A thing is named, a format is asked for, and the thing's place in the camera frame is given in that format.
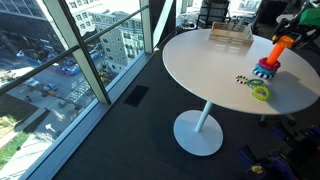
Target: table leg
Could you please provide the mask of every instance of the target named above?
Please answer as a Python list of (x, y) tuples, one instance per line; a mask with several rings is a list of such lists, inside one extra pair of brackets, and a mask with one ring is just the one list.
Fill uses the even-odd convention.
[(187, 152), (208, 156), (222, 145), (223, 133), (219, 123), (209, 115), (211, 102), (203, 111), (190, 110), (180, 114), (173, 126), (174, 136)]

